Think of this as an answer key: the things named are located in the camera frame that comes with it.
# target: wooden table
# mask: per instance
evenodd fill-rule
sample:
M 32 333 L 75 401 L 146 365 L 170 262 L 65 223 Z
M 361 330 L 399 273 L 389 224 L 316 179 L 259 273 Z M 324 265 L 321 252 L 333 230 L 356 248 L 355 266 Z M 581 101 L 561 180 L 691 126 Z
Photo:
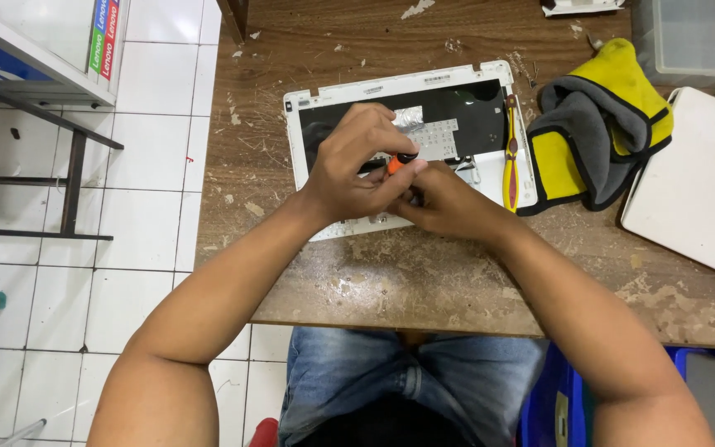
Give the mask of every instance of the wooden table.
M 281 99 L 298 91 L 506 59 L 530 122 L 540 86 L 592 56 L 583 32 L 630 37 L 630 13 L 545 19 L 537 2 L 253 0 L 219 46 L 197 245 L 204 262 L 294 191 Z M 663 342 L 715 346 L 715 271 L 623 231 L 620 202 L 569 204 L 533 229 L 629 303 Z M 474 243 L 405 228 L 309 243 L 254 322 L 542 336 L 509 274 Z

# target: barcode sticker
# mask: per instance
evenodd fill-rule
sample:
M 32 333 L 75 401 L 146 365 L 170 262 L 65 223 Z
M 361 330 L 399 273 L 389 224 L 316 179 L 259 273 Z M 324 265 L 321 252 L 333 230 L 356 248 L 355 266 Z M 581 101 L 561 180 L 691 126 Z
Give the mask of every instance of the barcode sticker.
M 424 84 L 434 84 L 437 82 L 446 82 L 451 79 L 451 75 L 435 76 L 434 78 L 425 78 L 423 80 Z

